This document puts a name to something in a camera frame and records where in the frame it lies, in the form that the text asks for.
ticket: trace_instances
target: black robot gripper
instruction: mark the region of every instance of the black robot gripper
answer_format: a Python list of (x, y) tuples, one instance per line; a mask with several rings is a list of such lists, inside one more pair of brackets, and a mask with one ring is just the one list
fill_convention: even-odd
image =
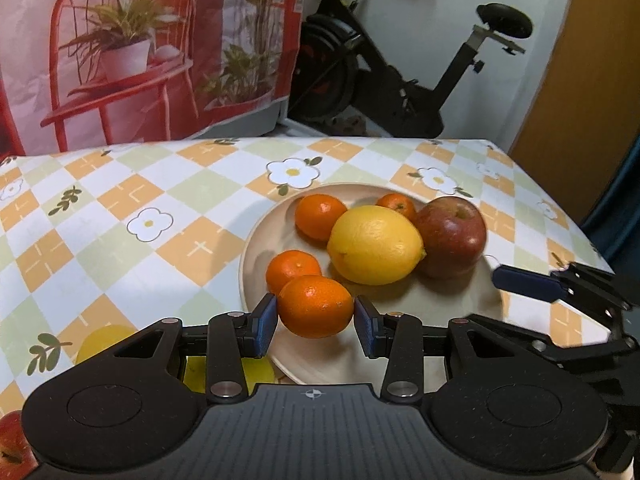
[[(640, 354), (624, 331), (638, 288), (579, 264), (549, 276), (502, 266), (494, 284), (565, 300), (611, 336), (560, 348), (478, 315), (423, 326), (359, 296), (362, 350), (388, 359), (379, 395), (370, 384), (260, 384), (249, 395), (241, 358), (266, 354), (278, 320), (273, 295), (252, 313), (205, 326), (162, 319), (28, 397), (22, 424), (40, 463), (28, 479), (593, 480), (594, 469), (623, 472), (640, 428)], [(182, 382), (188, 356), (206, 356), (204, 394)], [(425, 356), (444, 357), (447, 382), (436, 392), (423, 391)]]

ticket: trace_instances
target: exercise bike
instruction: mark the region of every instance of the exercise bike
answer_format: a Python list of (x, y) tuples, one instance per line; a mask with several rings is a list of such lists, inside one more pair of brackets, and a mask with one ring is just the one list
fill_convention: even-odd
[[(479, 73), (484, 67), (476, 60), (482, 42), (497, 41), (515, 56), (525, 50), (505, 36), (525, 39), (533, 31), (531, 20), (513, 7), (478, 6), (485, 27), (474, 26), (435, 88), (428, 89), (403, 79), (386, 62), (354, 16), (360, 1), (321, 0), (318, 12), (303, 22), (289, 99), (292, 119), (323, 122), (351, 105), (393, 137), (433, 139), (444, 129), (440, 109), (466, 70), (471, 66)], [(367, 69), (358, 66), (358, 57)]]

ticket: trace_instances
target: yellow lemon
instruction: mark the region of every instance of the yellow lemon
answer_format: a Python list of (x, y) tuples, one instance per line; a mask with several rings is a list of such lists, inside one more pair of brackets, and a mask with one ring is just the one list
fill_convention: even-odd
[[(276, 382), (276, 375), (267, 358), (242, 359), (242, 370), (244, 370), (244, 377), (249, 394), (253, 392), (257, 383)], [(184, 371), (182, 382), (186, 384), (192, 392), (203, 394), (206, 373), (207, 360), (205, 357), (187, 357), (187, 367)]]
[(124, 325), (107, 325), (94, 330), (82, 341), (76, 356), (76, 364), (86, 361), (89, 357), (99, 354), (135, 333), (135, 328)]
[(340, 216), (326, 250), (335, 270), (361, 285), (402, 280), (424, 256), (418, 229), (400, 213), (377, 205)]

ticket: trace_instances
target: table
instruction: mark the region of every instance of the table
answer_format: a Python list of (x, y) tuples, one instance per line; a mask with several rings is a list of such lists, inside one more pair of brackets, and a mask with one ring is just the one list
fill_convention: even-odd
[[(485, 140), (184, 140), (12, 157), (0, 166), (0, 411), (19, 409), (71, 367), (105, 325), (132, 331), (170, 316), (204, 324), (242, 310), (239, 256), (252, 226), (278, 200), (327, 182), (468, 198), (484, 214), (494, 267), (548, 272), (577, 260), (610, 270)], [(509, 322), (557, 344), (606, 336), (562, 303), (507, 293), (503, 303)]]

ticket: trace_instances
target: red apple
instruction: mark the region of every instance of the red apple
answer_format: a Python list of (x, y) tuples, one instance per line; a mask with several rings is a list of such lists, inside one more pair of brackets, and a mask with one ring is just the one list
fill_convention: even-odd
[(20, 424), (20, 412), (0, 418), (0, 479), (22, 480), (36, 469), (31, 447)]
[(432, 200), (418, 212), (414, 223), (426, 252), (417, 268), (430, 278), (463, 276), (482, 256), (486, 225), (469, 200), (457, 196)]

